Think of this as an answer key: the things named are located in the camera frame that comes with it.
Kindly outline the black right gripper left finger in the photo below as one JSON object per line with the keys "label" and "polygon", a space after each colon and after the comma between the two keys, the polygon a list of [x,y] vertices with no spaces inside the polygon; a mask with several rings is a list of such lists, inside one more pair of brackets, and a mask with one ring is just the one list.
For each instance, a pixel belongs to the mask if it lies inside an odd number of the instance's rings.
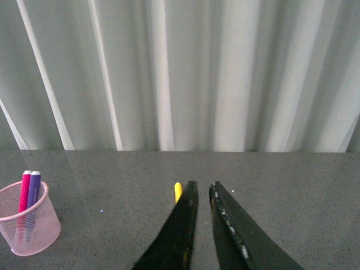
{"label": "black right gripper left finger", "polygon": [[197,210],[197,183],[189,181],[156,239],[133,269],[190,269]]}

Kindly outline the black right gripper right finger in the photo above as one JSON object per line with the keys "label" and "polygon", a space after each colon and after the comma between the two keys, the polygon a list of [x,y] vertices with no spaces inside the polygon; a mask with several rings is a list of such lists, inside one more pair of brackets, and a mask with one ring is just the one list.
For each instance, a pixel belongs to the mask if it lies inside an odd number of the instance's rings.
{"label": "black right gripper right finger", "polygon": [[209,188],[220,269],[302,269],[216,181]]}

